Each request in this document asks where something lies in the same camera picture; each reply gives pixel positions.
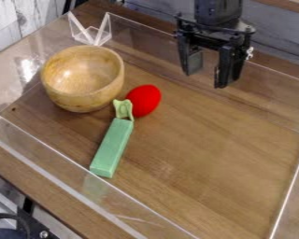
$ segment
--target wooden bowl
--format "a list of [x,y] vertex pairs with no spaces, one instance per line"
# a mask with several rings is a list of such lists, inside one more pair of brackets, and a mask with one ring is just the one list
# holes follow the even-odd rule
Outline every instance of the wooden bowl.
[[101,109],[121,90],[121,57],[106,48],[68,48],[46,61],[41,80],[46,94],[58,107],[80,113]]

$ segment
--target green rectangular block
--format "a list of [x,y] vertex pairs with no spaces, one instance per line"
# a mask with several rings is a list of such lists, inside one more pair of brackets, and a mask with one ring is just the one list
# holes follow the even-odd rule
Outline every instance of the green rectangular block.
[[133,121],[114,118],[105,133],[102,143],[89,165],[89,171],[104,177],[112,177],[133,131]]

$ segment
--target bowl rim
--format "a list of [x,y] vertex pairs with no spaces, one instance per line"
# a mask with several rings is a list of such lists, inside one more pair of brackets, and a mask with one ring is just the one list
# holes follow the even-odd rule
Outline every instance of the bowl rim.
[[[119,60],[119,63],[120,63],[120,70],[119,70],[119,73],[116,75],[116,77],[113,78],[113,80],[109,82],[109,84],[106,84],[102,88],[97,89],[96,91],[93,92],[89,92],[89,93],[66,93],[66,92],[62,92],[62,91],[58,91],[57,89],[54,89],[52,86],[49,86],[49,84],[46,83],[45,81],[45,78],[44,78],[44,72],[45,72],[45,68],[46,68],[46,64],[50,62],[50,60],[58,55],[61,54],[64,51],[69,50],[69,49],[76,49],[76,48],[97,48],[97,49],[101,49],[101,50],[105,50],[106,52],[109,52],[112,55],[116,56],[117,60]],[[85,46],[85,45],[80,45],[80,46],[73,46],[73,47],[69,47],[69,48],[65,48],[62,50],[60,50],[58,52],[56,52],[46,60],[44,66],[42,66],[42,69],[40,71],[40,78],[41,78],[41,82],[45,86],[45,88],[48,88],[49,91],[60,94],[60,95],[64,95],[64,96],[69,96],[69,97],[84,97],[84,96],[89,96],[89,95],[93,95],[96,93],[98,93],[100,91],[104,91],[106,88],[109,88],[109,86],[112,84],[116,83],[117,79],[120,78],[120,76],[124,74],[124,62],[123,62],[123,59],[121,59],[121,56],[119,55],[119,53],[109,49],[109,48],[105,48],[105,47],[98,47],[98,46]]]

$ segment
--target light green tab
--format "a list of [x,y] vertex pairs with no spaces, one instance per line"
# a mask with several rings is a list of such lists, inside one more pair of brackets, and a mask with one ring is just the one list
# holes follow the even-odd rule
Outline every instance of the light green tab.
[[114,118],[102,143],[89,165],[89,171],[104,177],[112,177],[133,131],[133,121]]
[[119,101],[113,100],[113,105],[116,109],[116,118],[129,118],[132,121],[135,120],[132,110],[133,105],[129,100]]

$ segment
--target red ball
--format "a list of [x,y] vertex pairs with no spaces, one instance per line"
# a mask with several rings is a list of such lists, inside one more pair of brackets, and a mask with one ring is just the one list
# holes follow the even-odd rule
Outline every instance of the red ball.
[[125,96],[133,104],[133,116],[148,115],[159,106],[161,99],[159,88],[153,85],[143,85],[135,88]]

